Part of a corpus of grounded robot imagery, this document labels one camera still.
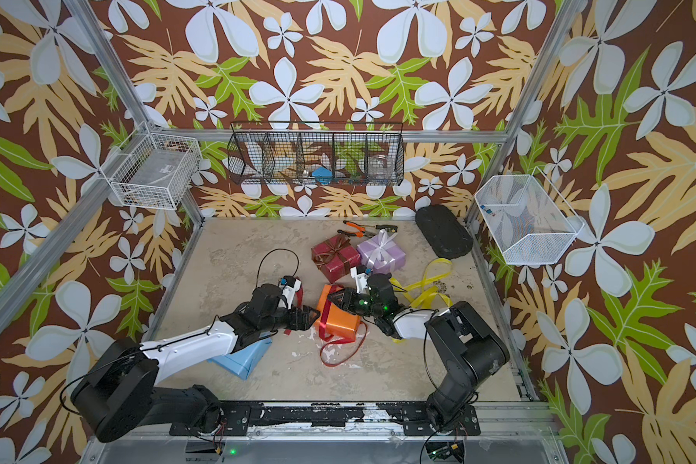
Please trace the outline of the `black oval case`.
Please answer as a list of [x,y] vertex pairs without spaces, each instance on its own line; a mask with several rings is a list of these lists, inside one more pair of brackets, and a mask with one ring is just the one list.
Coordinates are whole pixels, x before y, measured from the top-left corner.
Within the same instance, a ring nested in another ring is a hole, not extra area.
[[465,256],[472,250],[472,236],[445,205],[433,204],[419,208],[415,222],[438,258],[452,260]]

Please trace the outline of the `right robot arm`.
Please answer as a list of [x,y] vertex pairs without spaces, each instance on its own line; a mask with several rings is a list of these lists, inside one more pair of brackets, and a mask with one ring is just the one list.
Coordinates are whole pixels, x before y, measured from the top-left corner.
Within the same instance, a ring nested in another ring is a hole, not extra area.
[[428,396],[425,415],[434,430],[450,432],[471,419],[479,386],[508,363],[510,353],[468,302],[427,309],[419,299],[410,305],[400,303],[399,290],[390,274],[372,274],[358,288],[331,291],[326,301],[369,320],[390,338],[432,343],[446,374]]

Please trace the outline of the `blue item in basket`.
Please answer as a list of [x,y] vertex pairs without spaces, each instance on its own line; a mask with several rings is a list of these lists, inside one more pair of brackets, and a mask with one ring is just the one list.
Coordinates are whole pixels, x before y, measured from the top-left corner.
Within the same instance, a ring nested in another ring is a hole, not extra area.
[[320,185],[330,185],[334,181],[334,173],[324,166],[319,166],[311,172],[311,178]]

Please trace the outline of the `red ribbon bow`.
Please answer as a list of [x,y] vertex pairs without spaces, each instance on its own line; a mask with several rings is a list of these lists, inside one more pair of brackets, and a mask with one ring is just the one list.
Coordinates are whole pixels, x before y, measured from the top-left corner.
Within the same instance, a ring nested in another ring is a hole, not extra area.
[[322,340],[322,345],[319,350],[319,359],[325,367],[339,367],[353,358],[362,348],[365,338],[367,337],[368,326],[361,319],[358,330],[357,339],[353,342]]

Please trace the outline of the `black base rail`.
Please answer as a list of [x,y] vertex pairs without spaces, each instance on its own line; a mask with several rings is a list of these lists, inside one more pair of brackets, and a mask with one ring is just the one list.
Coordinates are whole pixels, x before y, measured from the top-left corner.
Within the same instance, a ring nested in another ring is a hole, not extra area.
[[277,427],[315,432],[336,429],[358,432],[376,426],[401,436],[421,437],[433,432],[479,436],[475,408],[467,404],[447,423],[423,401],[259,402],[223,401],[196,425],[174,423],[172,435],[245,437],[257,429]]

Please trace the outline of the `orange handled pliers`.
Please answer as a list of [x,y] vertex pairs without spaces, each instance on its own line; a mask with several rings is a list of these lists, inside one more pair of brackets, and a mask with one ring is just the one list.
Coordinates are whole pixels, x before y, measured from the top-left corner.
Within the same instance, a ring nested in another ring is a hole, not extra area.
[[352,222],[352,220],[344,220],[342,223],[349,227],[349,230],[339,229],[338,234],[346,237],[372,238],[380,231],[385,231],[389,234],[398,232],[398,227],[392,224],[364,225]]

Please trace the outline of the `yellow ribbon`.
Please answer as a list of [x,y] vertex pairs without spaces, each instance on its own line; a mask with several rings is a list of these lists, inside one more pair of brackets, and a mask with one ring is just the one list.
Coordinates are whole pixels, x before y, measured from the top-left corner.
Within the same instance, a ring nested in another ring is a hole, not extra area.
[[420,280],[403,284],[396,278],[390,278],[390,282],[412,309],[436,309],[436,301],[443,303],[439,305],[439,309],[442,309],[452,306],[452,299],[447,295],[444,284],[453,271],[452,261],[437,258],[426,265]]

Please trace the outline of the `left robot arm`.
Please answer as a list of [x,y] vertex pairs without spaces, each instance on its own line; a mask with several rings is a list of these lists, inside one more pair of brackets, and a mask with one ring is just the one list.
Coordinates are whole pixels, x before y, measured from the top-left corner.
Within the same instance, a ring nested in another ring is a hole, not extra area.
[[228,356],[278,334],[307,331],[321,317],[300,305],[301,284],[263,284],[251,299],[202,329],[174,338],[136,343],[114,341],[88,373],[73,381],[69,400],[102,443],[137,427],[170,425],[201,438],[222,426],[222,403],[209,389],[164,388],[162,381],[198,363]]

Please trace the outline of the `blue gift box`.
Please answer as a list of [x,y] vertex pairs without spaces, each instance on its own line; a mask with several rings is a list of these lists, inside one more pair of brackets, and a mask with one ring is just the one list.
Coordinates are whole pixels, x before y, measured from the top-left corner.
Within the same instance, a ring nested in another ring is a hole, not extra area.
[[247,380],[272,343],[270,338],[265,338],[236,353],[208,359],[208,362],[228,370],[242,380]]

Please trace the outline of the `orange gift box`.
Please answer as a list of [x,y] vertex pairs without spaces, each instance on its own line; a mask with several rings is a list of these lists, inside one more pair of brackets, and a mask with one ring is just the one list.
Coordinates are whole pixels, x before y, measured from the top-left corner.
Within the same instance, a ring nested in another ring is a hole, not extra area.
[[319,338],[323,341],[346,341],[353,342],[357,339],[361,319],[358,315],[340,309],[329,301],[329,295],[342,290],[341,285],[325,284],[317,309],[320,317],[315,323]]

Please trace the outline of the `white mesh basket right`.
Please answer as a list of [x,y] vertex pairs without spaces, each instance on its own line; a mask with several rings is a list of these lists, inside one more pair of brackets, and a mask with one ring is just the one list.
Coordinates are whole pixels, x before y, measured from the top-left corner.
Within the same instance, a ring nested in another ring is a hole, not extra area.
[[585,220],[539,168],[533,174],[494,175],[475,199],[508,265],[555,265],[585,227]]

